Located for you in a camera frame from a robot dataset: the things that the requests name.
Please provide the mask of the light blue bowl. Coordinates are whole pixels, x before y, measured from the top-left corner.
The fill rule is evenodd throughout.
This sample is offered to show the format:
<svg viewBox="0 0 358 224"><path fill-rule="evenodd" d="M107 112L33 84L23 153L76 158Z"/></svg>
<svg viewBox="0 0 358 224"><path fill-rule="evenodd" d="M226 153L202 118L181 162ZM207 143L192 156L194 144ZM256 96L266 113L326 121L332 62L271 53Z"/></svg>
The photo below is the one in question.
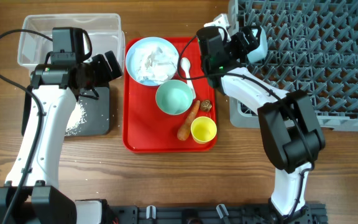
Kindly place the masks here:
<svg viewBox="0 0 358 224"><path fill-rule="evenodd" d="M247 58L250 63L256 63L267 56L267 36L261 26L250 26L250 29L256 39L256 48L249 51Z"/></svg>

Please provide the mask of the pile of white rice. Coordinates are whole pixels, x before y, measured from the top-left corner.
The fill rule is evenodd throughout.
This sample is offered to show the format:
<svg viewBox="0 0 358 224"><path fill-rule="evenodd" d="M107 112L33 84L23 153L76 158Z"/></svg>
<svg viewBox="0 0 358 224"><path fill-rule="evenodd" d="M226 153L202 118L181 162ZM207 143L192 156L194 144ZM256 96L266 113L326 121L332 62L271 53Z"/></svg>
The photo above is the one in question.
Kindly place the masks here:
<svg viewBox="0 0 358 224"><path fill-rule="evenodd" d="M82 104L77 103L71 113L66 127L66 136L75 136L82 133L82 125L86 123L86 113Z"/></svg>

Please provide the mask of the mint green bowl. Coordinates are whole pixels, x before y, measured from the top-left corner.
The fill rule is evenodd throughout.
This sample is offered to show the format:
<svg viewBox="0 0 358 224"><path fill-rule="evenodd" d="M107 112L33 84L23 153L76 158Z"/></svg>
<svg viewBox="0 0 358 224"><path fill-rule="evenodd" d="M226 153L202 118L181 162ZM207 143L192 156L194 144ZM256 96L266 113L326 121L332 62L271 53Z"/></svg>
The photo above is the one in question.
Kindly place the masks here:
<svg viewBox="0 0 358 224"><path fill-rule="evenodd" d="M169 115L186 112L193 102L191 88L181 80L169 80L161 84L155 94L158 108Z"/></svg>

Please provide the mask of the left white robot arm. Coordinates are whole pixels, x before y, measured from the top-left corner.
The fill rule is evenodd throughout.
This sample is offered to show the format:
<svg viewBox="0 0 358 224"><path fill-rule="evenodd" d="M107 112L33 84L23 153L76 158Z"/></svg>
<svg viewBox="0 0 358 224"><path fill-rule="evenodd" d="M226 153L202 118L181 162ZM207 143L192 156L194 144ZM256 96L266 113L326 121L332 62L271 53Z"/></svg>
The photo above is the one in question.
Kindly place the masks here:
<svg viewBox="0 0 358 224"><path fill-rule="evenodd" d="M72 201L61 193L58 166L79 91L121 75L112 51L91 63L74 59L36 66L25 89L30 110L23 142L0 187L0 223L119 223L105 199Z"/></svg>

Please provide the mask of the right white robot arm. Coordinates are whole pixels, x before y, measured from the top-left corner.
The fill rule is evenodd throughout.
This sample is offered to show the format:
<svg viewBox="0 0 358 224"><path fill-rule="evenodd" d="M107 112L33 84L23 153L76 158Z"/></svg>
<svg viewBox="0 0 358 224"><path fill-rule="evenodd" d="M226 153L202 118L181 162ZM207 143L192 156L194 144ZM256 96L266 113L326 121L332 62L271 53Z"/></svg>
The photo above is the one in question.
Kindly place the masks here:
<svg viewBox="0 0 358 224"><path fill-rule="evenodd" d="M306 212L304 193L325 138L313 105L303 90L289 92L268 85L241 64L266 58L268 46L261 26L245 26L234 35L208 26L197 31L201 69L211 87L235 98L259 120L264 151L275 167L269 204L273 222L290 223Z"/></svg>

